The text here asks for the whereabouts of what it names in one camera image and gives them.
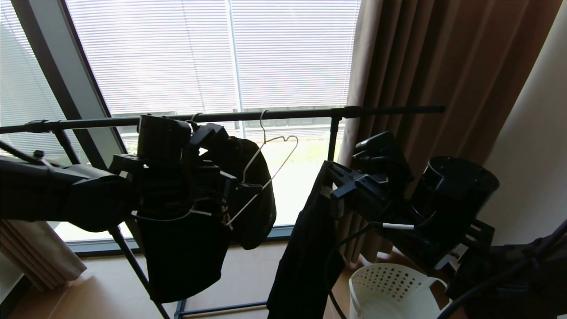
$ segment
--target tile floor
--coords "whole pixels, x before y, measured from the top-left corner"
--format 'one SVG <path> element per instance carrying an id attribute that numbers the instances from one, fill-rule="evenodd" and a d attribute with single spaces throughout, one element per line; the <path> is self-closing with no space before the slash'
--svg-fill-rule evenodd
<path id="1" fill-rule="evenodd" d="M 283 243 L 266 244 L 248 251 L 230 248 L 221 280 L 190 298 L 186 310 L 265 301 L 284 250 Z M 144 258 L 138 257 L 138 261 L 145 270 Z M 85 263 L 88 269 L 79 279 L 64 287 L 44 293 L 32 288 L 14 309 L 10 319 L 160 318 L 125 258 L 90 258 Z M 333 289 L 345 313 L 348 313 L 349 307 L 348 278 L 349 274 L 344 273 Z M 176 303 L 165 304 L 164 307 L 173 317 Z M 267 315 L 268 311 L 260 308 L 204 317 L 265 319 Z M 329 303 L 324 319 L 335 318 L 338 315 Z"/>

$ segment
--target window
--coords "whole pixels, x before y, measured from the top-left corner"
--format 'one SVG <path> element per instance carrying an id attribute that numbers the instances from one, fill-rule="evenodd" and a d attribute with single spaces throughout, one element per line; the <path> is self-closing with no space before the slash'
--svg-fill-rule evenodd
<path id="1" fill-rule="evenodd" d="M 59 107 L 12 4 L 0 2 L 0 125 L 22 125 L 32 120 L 63 120 Z M 87 163 L 84 152 L 73 132 L 68 132 L 79 159 Z M 13 133 L 0 135 L 2 141 L 28 154 L 36 149 L 45 152 L 45 158 L 69 165 L 63 148 L 50 133 Z M 8 155 L 0 150 L 1 155 Z"/>
<path id="2" fill-rule="evenodd" d="M 112 116 L 346 104 L 360 0 L 66 0 L 66 4 Z M 261 142 L 259 121 L 221 124 L 231 135 Z M 330 120 L 263 124 L 268 137 L 300 139 L 274 180 L 276 224 L 293 224 L 327 157 Z M 120 133 L 134 153 L 135 131 L 124 128 Z M 265 146 L 263 154 L 272 174 L 292 148 L 293 142 Z"/>

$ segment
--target clothes rack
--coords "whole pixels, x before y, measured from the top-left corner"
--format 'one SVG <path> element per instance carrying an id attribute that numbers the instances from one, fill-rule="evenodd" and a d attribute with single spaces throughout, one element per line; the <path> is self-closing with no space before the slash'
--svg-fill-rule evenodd
<path id="1" fill-rule="evenodd" d="M 327 159 L 332 161 L 335 155 L 335 143 L 338 134 L 338 124 L 343 118 L 352 119 L 363 116 L 379 116 L 379 115 L 392 115 L 392 114 L 426 114 L 426 113 L 443 113 L 444 106 L 415 106 L 415 107 L 359 107 L 359 106 L 346 106 L 346 107 L 329 107 L 328 109 L 319 110 L 298 110 L 298 111 L 268 111 L 262 117 L 263 120 L 268 119 L 300 119 L 308 117 L 330 117 L 330 138 L 329 138 L 329 151 Z M 193 120 L 195 122 L 223 122 L 223 121 L 251 121 L 260 120 L 262 112 L 242 112 L 242 113 L 217 113 L 217 114 L 195 114 L 195 115 L 177 115 L 169 116 L 176 120 Z M 53 133 L 57 141 L 63 147 L 72 164 L 80 164 L 79 158 L 75 153 L 69 137 L 65 133 L 66 129 L 85 129 L 85 128 L 100 128 L 100 127 L 120 127 L 137 125 L 138 117 L 121 117 L 121 118 L 104 118 L 104 119 L 88 119 L 88 120 L 62 120 L 62 121 L 48 121 L 48 120 L 35 120 L 28 122 L 24 125 L 15 125 L 8 127 L 0 127 L 0 134 L 29 132 L 29 133 Z M 138 276 L 138 279 L 143 284 L 144 288 L 149 294 L 148 279 L 144 275 L 140 265 L 136 261 L 134 254 L 128 248 L 124 237 L 120 233 L 118 226 L 109 229 L 110 234 L 119 245 L 124 253 L 126 259 L 130 263 L 132 269 Z M 230 305 L 226 307 L 217 307 L 210 309 L 200 309 L 185 311 L 185 303 L 187 300 L 180 300 L 177 304 L 177 309 L 174 319 L 181 319 L 183 316 L 220 312 L 233 309 L 243 309 L 250 307 L 261 307 L 266 305 L 266 301 L 259 303 Z M 169 315 L 160 303 L 154 303 L 158 308 L 159 313 L 164 319 L 169 319 Z"/>

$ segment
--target wire hanger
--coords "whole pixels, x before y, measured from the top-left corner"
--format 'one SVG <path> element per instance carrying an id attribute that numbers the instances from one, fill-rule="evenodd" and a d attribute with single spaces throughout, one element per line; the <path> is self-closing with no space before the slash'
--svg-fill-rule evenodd
<path id="1" fill-rule="evenodd" d="M 264 142 L 262 143 L 262 146 L 260 146 L 260 148 L 258 148 L 258 150 L 256 151 L 256 153 L 254 154 L 254 156 L 252 156 L 252 158 L 250 159 L 250 161 L 248 162 L 248 164 L 246 165 L 246 167 L 244 168 L 244 172 L 242 173 L 242 183 L 244 183 L 245 179 L 246 179 L 246 171 L 248 171 L 248 168 L 250 167 L 250 164 L 256 159 L 256 157 L 258 156 L 258 154 L 260 154 L 260 151 L 262 150 L 262 148 L 264 147 L 264 145 L 266 145 L 268 142 L 277 140 L 278 138 L 283 139 L 284 142 L 287 142 L 291 137 L 295 137 L 295 146 L 293 147 L 293 149 L 291 150 L 291 152 L 289 153 L 289 155 L 286 157 L 285 161 L 283 161 L 282 165 L 280 165 L 280 168 L 278 168 L 278 170 L 276 171 L 276 173 L 274 174 L 274 176 L 272 176 L 270 178 L 270 180 L 264 185 L 262 186 L 262 191 L 271 184 L 272 180 L 276 177 L 276 175 L 280 172 L 280 170 L 282 169 L 282 167 L 285 165 L 285 163 L 287 163 L 287 161 L 289 160 L 289 158 L 291 157 L 291 155 L 293 154 L 293 152 L 295 151 L 295 149 L 297 148 L 297 145 L 299 144 L 299 139 L 297 138 L 297 136 L 295 135 L 290 135 L 290 136 L 278 136 L 278 137 L 274 137 L 271 138 L 269 140 L 266 140 L 266 129 L 264 128 L 264 125 L 262 124 L 262 118 L 264 117 L 264 113 L 268 112 L 268 110 L 264 110 L 262 112 L 262 114 L 260 115 L 260 127 L 262 128 L 262 131 L 264 131 Z M 248 207 L 248 205 L 250 205 L 250 203 L 252 203 L 252 201 L 254 201 L 254 199 L 256 199 L 256 197 L 258 197 L 260 193 L 254 195 L 249 201 L 248 203 L 246 203 L 246 205 L 244 205 L 244 207 L 242 207 L 238 213 L 236 213 L 236 215 L 234 215 L 234 217 L 228 221 L 228 223 L 226 224 L 227 226 L 230 226 L 232 228 L 232 226 L 230 224 L 232 224 L 232 222 L 238 217 L 238 215 L 240 215 L 240 213 L 242 213 L 246 207 Z"/>

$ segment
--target curtain fold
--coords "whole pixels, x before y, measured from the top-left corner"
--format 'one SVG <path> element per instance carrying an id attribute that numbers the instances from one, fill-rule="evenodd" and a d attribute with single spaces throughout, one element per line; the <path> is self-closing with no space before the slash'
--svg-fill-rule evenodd
<path id="1" fill-rule="evenodd" d="M 87 268 L 45 221 L 1 220 L 0 250 L 41 291 L 75 280 Z"/>
<path id="2" fill-rule="evenodd" d="M 392 131 L 416 181 L 429 158 L 483 164 L 541 50 L 560 0 L 363 0 L 357 21 L 348 105 L 445 105 L 444 114 L 369 116 L 346 123 L 339 162 L 354 146 Z M 414 184 L 407 189 L 411 194 Z M 365 226 L 337 223 L 344 238 Z M 369 261 L 391 248 L 375 233 L 344 247 Z"/>

